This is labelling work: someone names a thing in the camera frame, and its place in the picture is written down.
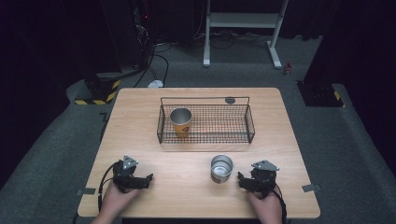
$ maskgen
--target cup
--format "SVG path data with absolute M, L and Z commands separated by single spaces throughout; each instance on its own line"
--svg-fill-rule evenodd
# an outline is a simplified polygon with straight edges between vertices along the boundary
M 173 123 L 176 136 L 186 138 L 191 127 L 191 112 L 188 108 L 178 107 L 171 111 L 170 120 Z
M 226 155 L 214 157 L 210 166 L 212 179 L 218 184 L 226 182 L 233 171 L 233 161 Z

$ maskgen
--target cord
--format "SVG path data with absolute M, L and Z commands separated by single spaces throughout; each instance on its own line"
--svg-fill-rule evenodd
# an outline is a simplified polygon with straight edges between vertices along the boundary
M 236 36 L 235 37 L 236 42 L 237 43 L 258 43 L 258 42 L 266 41 L 266 40 L 269 39 L 269 37 L 271 37 L 271 36 L 268 35 L 267 37 L 265 37 L 263 39 L 260 39 L 260 37 L 262 37 L 264 35 L 256 35 L 256 36 L 252 36 L 251 40 L 238 39 L 238 38 L 243 38 L 243 37 L 247 37 L 247 36 L 250 37 L 249 35 L 238 35 L 238 36 Z
M 108 124 L 108 119 L 106 118 L 107 113 L 99 113 L 99 115 L 103 115 L 102 122 L 105 123 L 103 125 L 102 132 L 100 134 L 100 142 L 102 142 L 102 139 L 103 139 L 103 136 L 105 135 L 105 130 L 106 130 L 106 127 L 107 127 L 107 124 Z
M 151 66 L 149 67 L 149 70 L 151 71 L 152 76 L 154 77 L 154 80 L 158 80 L 157 73 L 155 72 L 155 70 Z
M 103 81 L 118 81 L 118 80 L 121 80 L 121 79 L 126 78 L 126 77 L 132 77 L 134 75 L 137 75 L 137 74 L 141 73 L 144 69 L 148 69 L 148 67 L 147 66 L 141 67 L 141 68 L 139 68 L 136 71 L 124 74 L 124 75 L 119 76 L 119 77 L 110 77 L 110 78 L 101 78 L 101 79 Z
M 280 201 L 280 206 L 282 207 L 282 224 L 287 224 L 288 221 L 286 217 L 288 216 L 288 211 L 286 210 L 286 204 L 285 201 L 283 201 L 283 196 L 282 196 L 282 191 L 280 190 L 280 187 L 275 183 L 277 189 L 279 189 L 279 194 L 276 193 L 274 189 L 271 189 L 271 191 L 275 194 L 275 196 L 279 199 Z
M 78 212 L 76 212 L 75 216 L 73 217 L 73 224 L 76 224 L 78 218 Z
M 217 38 L 216 40 L 222 41 L 222 42 L 230 41 L 230 40 L 231 40 L 231 44 L 228 45 L 228 46 L 226 46 L 226 47 L 221 48 L 221 47 L 217 47 L 217 46 L 215 46 L 215 45 L 213 44 L 213 42 L 215 42 L 215 41 L 210 41 L 210 46 L 211 46 L 212 48 L 214 48 L 214 49 L 228 49 L 228 48 L 230 48 L 230 47 L 235 43 L 235 37 L 234 37 L 233 35 L 231 35 L 231 34 L 220 35 L 220 38 Z
M 139 82 L 142 80 L 143 76 L 147 73 L 147 71 L 149 70 L 149 67 L 151 66 L 151 62 L 152 62 L 152 56 L 149 60 L 148 66 L 146 67 L 145 71 L 143 72 L 142 76 L 140 76 L 140 78 L 137 80 L 137 82 L 134 84 L 134 88 L 139 84 Z
M 153 51 L 153 52 L 154 52 L 154 53 L 163 53 L 163 52 L 166 52 L 166 51 L 168 51 L 169 49 L 172 48 L 173 43 L 161 43 L 161 44 L 156 44 L 156 45 L 154 46 L 154 48 L 157 47 L 157 46 L 161 46 L 161 45 L 169 45 L 169 48 L 164 49 L 164 50 L 160 50 L 160 51 Z
M 200 22 L 199 22 L 198 30 L 197 30 L 197 33 L 195 33 L 194 38 L 195 38 L 195 37 L 199 34 L 199 32 L 201 31 L 202 21 L 204 20 L 204 12 L 205 12 L 205 4 L 204 4 L 204 0 L 202 0 L 201 20 L 200 20 Z
M 114 162 L 110 167 L 108 167 L 108 169 L 105 171 L 105 174 L 104 174 L 103 177 L 102 177 L 102 180 L 101 180 L 100 185 L 99 185 L 99 190 L 98 190 L 98 209 L 99 209 L 99 212 L 100 212 L 100 210 L 101 210 L 101 208 L 102 208 L 102 192 L 103 192 L 103 185 L 104 185 L 108 180 L 111 179 L 111 178 L 109 178 L 107 181 L 105 181 L 105 178 L 106 178 L 108 172 L 109 172 L 116 164 L 118 164 L 119 162 L 120 162 L 120 161 Z
M 163 76 L 163 87 L 165 87 L 165 80 L 166 80 L 166 76 L 168 75 L 169 62 L 168 62 L 168 60 L 166 60 L 166 59 L 165 59 L 163 56 L 161 56 L 161 55 L 158 55 L 158 54 L 152 54 L 152 55 L 153 55 L 153 56 L 160 57 L 160 58 L 164 59 L 165 62 L 166 62 L 165 75 Z

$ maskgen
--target metal frame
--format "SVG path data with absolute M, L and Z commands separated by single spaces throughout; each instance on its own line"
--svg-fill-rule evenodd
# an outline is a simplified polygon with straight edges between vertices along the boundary
M 277 56 L 275 49 L 280 27 L 282 26 L 285 11 L 289 0 L 283 0 L 279 13 L 259 14 L 259 13 L 211 13 L 210 0 L 207 0 L 206 8 L 206 28 L 204 47 L 204 67 L 210 66 L 210 28 L 211 27 L 250 27 L 250 28 L 273 28 L 272 40 L 267 41 L 267 46 L 271 54 L 276 69 L 282 68 L 282 63 Z

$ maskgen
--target wire basket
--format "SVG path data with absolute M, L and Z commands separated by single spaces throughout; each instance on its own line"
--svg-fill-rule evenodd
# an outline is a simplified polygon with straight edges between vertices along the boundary
M 163 97 L 157 128 L 158 140 L 171 144 L 251 143 L 255 131 L 248 102 L 248 97 Z M 190 131 L 183 138 L 176 135 L 170 120 L 171 111 L 178 107 L 188 108 L 192 114 Z

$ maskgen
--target dark background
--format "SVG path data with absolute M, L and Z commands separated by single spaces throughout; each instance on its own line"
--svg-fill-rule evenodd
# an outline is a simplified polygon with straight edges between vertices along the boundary
M 102 32 L 92 41 L 100 43 L 95 48 L 99 51 L 96 54 L 102 50 L 108 56 L 106 52 L 116 51 L 113 49 L 114 39 L 105 22 L 93 19 L 93 16 L 105 17 L 98 7 L 101 1 L 87 2 L 92 4 L 89 7 L 97 10 L 78 10 L 97 21 L 91 22 L 86 29 Z M 201 19 L 202 2 L 154 2 L 151 22 L 156 37 L 190 44 Z M 262 8 L 266 10 L 279 7 L 279 1 L 275 0 L 249 1 L 249 4 L 236 0 L 212 3 L 213 9 L 218 11 L 238 8 L 249 12 L 264 5 L 267 7 Z M 1 3 L 1 186 L 37 137 L 67 108 L 66 89 L 85 78 L 87 74 L 84 71 L 89 75 L 101 72 L 86 60 L 91 52 L 84 44 L 70 42 L 68 32 L 73 26 L 67 25 L 70 24 L 70 15 L 65 9 L 63 1 Z M 302 35 L 307 40 L 324 35 L 305 81 L 346 86 L 367 132 L 393 173 L 395 160 L 391 154 L 396 141 L 395 22 L 389 0 L 301 0 L 290 1 L 280 32 L 281 37 Z M 108 63 L 102 64 L 108 65 L 106 70 L 119 69 L 117 52 L 113 56 L 103 61 Z

